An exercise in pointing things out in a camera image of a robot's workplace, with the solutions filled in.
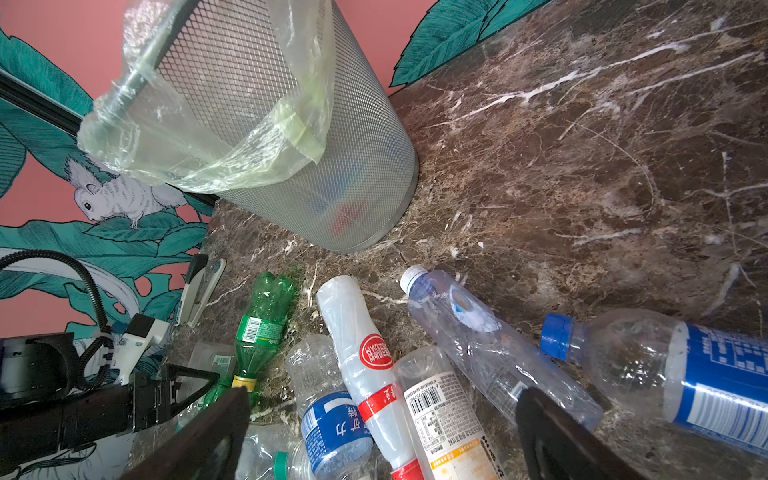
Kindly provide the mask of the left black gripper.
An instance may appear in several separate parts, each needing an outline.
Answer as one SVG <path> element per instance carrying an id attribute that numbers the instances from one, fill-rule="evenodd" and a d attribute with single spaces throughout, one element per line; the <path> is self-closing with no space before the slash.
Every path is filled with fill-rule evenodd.
<path id="1" fill-rule="evenodd" d="M 214 371 L 166 364 L 158 379 L 137 372 L 131 375 L 133 432 L 165 423 L 196 403 L 219 381 Z"/>

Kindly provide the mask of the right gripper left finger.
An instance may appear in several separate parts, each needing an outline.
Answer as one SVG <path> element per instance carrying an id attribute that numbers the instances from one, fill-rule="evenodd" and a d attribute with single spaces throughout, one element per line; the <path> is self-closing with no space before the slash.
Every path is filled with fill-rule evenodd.
<path id="1" fill-rule="evenodd" d="M 249 392 L 234 388 L 122 477 L 233 479 L 249 420 Z"/>

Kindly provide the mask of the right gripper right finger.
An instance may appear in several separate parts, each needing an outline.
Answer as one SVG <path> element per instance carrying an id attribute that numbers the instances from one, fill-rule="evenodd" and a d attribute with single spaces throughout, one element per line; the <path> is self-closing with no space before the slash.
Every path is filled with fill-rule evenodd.
<path id="1" fill-rule="evenodd" d="M 532 479 L 630 480 L 642 477 L 537 388 L 528 388 L 521 393 L 515 417 L 527 471 Z"/>

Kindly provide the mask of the clear bottle white cap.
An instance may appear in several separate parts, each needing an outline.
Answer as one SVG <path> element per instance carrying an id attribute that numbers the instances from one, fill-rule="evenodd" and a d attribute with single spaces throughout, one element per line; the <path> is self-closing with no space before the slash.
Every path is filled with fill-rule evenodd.
<path id="1" fill-rule="evenodd" d="M 512 425 L 528 388 L 548 395 L 588 430 L 599 425 L 603 409 L 581 385 L 446 272 L 414 265 L 400 286 L 416 323 Z"/>

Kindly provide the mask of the clear bottle blue cap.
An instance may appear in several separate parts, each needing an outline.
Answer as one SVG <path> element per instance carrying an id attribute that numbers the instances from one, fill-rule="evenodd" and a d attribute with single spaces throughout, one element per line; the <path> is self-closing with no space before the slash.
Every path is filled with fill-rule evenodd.
<path id="1" fill-rule="evenodd" d="M 753 454 L 767 454 L 767 343 L 644 309 L 544 320 L 541 351 L 579 366 L 603 395 Z"/>

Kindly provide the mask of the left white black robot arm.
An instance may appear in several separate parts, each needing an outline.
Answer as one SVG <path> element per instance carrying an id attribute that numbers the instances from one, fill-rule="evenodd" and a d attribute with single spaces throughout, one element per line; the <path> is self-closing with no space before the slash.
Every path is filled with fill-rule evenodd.
<path id="1" fill-rule="evenodd" d="M 137 313 L 116 337 L 94 270 L 41 249 L 5 255 L 1 267 L 32 259 L 61 263 L 83 282 L 98 329 L 83 352 L 71 332 L 2 340 L 2 474 L 21 477 L 38 465 L 71 463 L 73 451 L 170 420 L 219 381 L 216 372 L 174 364 L 161 367 L 157 376 L 137 370 L 144 352 L 167 337 L 168 323 Z"/>

